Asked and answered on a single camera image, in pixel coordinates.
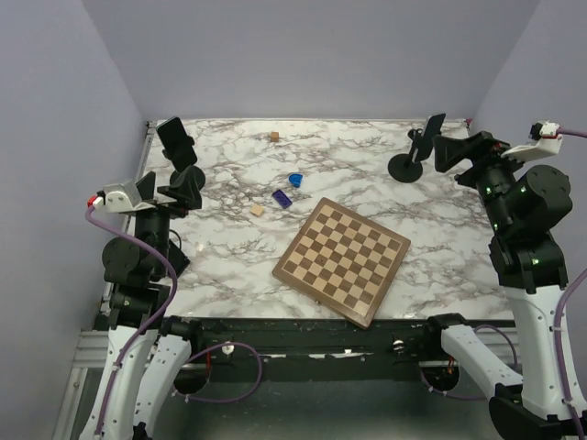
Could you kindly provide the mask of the black wedge phone stand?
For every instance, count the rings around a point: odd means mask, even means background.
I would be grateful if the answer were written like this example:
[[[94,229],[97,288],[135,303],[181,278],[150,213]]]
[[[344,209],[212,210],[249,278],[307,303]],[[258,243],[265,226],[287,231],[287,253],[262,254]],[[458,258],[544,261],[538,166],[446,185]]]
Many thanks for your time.
[[[177,277],[180,277],[190,264],[190,259],[172,241],[169,242],[168,260]]]

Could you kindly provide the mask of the purple rectangular block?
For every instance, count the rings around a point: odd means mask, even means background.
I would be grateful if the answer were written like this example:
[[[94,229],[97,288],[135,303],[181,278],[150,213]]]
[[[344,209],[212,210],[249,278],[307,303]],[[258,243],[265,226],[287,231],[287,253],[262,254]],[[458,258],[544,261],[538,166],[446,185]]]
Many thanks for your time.
[[[293,204],[292,200],[281,189],[274,191],[271,194],[271,197],[278,203],[278,205],[282,209],[287,209]]]

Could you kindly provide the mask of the wooden chessboard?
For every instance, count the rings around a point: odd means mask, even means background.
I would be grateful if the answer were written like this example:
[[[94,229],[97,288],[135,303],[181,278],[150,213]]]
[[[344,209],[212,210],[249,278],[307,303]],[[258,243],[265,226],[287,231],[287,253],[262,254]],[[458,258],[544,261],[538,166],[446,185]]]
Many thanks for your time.
[[[410,245],[408,238],[323,198],[272,276],[366,329]]]

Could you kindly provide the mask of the black phone in left stand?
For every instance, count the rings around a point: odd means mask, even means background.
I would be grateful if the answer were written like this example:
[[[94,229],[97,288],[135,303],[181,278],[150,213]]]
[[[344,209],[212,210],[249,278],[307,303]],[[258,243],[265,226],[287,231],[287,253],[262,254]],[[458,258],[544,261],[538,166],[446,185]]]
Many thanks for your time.
[[[161,140],[164,150],[169,155],[174,155],[192,145],[180,117],[174,116],[156,127],[157,135]]]

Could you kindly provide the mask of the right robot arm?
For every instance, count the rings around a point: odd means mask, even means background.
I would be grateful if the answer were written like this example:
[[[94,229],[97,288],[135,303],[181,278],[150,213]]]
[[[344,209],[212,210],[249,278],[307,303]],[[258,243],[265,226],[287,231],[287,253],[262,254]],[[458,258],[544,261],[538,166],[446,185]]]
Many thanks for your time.
[[[475,189],[493,229],[490,258],[515,319],[522,368],[508,367],[456,314],[431,317],[422,348],[454,358],[482,391],[504,439],[586,436],[586,400],[573,364],[566,304],[578,282],[551,234],[572,208],[570,180],[545,164],[557,155],[563,130],[537,123],[531,142],[512,147],[482,131],[434,138],[435,168],[471,166],[459,185]]]

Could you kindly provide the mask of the black phone from stand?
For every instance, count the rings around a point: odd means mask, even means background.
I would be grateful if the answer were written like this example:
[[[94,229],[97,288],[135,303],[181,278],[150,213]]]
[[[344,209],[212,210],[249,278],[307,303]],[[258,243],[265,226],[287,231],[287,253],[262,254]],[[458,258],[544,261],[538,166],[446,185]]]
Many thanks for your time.
[[[441,128],[445,121],[446,114],[440,113],[430,116],[426,120],[420,140],[420,151],[423,155],[429,155],[433,148],[433,139],[441,134]]]

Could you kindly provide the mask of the blue semicircle block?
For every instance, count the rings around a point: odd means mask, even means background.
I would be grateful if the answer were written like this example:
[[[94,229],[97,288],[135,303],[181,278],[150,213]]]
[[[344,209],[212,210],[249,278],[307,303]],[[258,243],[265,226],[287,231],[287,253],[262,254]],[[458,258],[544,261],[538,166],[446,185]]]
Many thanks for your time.
[[[303,180],[303,175],[300,173],[292,173],[288,181],[294,188],[300,188]]]

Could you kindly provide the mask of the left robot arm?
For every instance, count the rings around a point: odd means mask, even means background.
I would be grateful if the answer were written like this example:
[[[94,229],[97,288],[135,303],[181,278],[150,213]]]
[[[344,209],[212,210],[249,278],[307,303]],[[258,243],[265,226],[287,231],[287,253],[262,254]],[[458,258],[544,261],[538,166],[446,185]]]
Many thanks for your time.
[[[158,186],[154,172],[136,182],[106,185],[87,202],[98,211],[130,215],[133,234],[116,231],[102,251],[109,299],[105,366],[82,439],[150,439],[175,377],[204,348],[197,324],[165,317],[189,259],[170,240],[170,222],[202,206],[203,172],[176,170]]]

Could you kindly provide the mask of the aluminium mounting rail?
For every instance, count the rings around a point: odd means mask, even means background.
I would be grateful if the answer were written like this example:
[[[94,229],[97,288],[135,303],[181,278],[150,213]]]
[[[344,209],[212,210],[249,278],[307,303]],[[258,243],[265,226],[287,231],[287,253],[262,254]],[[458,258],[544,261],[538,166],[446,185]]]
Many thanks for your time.
[[[102,369],[111,365],[118,356],[118,349],[109,348],[107,331],[82,331],[74,351],[74,369]]]

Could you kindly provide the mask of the light wooden block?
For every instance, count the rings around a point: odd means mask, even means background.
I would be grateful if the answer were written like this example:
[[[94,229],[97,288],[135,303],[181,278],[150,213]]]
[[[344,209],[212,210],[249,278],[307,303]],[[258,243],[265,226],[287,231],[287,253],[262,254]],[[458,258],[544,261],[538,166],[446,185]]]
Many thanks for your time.
[[[260,205],[254,204],[251,206],[250,212],[255,216],[261,216],[264,212],[264,208]]]

